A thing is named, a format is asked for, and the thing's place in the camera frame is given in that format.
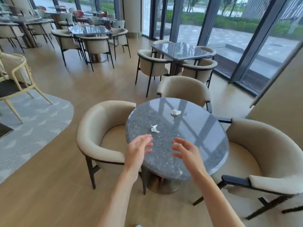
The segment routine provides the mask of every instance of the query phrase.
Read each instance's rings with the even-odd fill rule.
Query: left hand
[[[152,147],[152,135],[141,135],[135,138],[127,145],[127,152],[125,153],[124,170],[132,177],[134,182],[138,178],[138,172],[144,160],[144,154],[150,153],[152,150],[146,147]]]

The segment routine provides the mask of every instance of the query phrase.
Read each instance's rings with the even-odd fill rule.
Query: white pillar
[[[29,0],[6,0],[7,4],[15,6],[22,10],[24,14],[29,14],[29,11],[34,15],[34,9]]]
[[[125,27],[130,38],[142,36],[141,0],[124,0]]]

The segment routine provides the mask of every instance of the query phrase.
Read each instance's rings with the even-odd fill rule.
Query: hand
[[[151,149],[145,150],[146,147],[152,147],[153,144],[151,141],[152,135],[141,135],[127,145],[124,170],[134,177],[134,182],[138,178],[138,172],[142,166],[144,154],[152,151]]]
[[[175,138],[172,142],[172,150],[180,152],[172,153],[172,156],[183,160],[184,165],[191,174],[191,179],[195,184],[198,182],[198,177],[201,173],[205,176],[208,175],[198,147],[191,142],[185,139]]]

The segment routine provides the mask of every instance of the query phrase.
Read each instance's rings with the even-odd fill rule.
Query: yellow wooden chair
[[[21,123],[23,121],[9,101],[9,98],[22,93],[27,93],[30,97],[34,98],[28,92],[29,89],[35,89],[52,104],[34,83],[26,58],[20,54],[6,54],[0,51],[0,101],[3,100],[9,106]]]

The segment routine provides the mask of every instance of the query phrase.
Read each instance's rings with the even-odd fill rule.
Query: gray patterned rug
[[[0,123],[14,129],[0,138],[0,183],[52,141],[73,118],[74,107],[69,101],[45,94],[51,105],[35,90],[29,92],[34,99],[26,93],[10,99],[24,124],[0,101]]]

